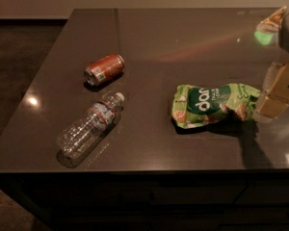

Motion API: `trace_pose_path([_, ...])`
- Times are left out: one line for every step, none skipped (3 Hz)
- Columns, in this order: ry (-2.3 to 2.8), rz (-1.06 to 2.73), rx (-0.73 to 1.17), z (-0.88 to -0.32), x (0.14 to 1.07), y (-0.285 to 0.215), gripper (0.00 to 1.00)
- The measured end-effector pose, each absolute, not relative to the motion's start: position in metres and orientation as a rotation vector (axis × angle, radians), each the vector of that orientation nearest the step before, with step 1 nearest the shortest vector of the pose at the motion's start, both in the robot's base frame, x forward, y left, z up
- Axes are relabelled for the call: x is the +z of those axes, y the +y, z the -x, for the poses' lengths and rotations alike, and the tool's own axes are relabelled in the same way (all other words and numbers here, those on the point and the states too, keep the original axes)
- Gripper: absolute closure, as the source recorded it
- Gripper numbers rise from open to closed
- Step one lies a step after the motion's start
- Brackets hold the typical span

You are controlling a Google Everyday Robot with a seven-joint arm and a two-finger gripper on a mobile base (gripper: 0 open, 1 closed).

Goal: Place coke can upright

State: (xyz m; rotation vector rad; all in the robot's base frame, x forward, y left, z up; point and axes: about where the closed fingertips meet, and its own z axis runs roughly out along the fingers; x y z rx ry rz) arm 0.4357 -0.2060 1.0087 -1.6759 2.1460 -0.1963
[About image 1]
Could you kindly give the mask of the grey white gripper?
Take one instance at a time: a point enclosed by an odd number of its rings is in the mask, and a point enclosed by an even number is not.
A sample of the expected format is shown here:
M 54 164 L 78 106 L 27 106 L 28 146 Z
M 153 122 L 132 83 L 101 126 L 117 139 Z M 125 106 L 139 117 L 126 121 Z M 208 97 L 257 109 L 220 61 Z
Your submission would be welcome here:
M 256 30 L 266 34 L 279 31 L 279 46 L 289 53 L 289 3 L 262 20 Z M 273 62 L 266 73 L 263 88 L 255 104 L 253 119 L 269 123 L 289 107 L 289 62 Z

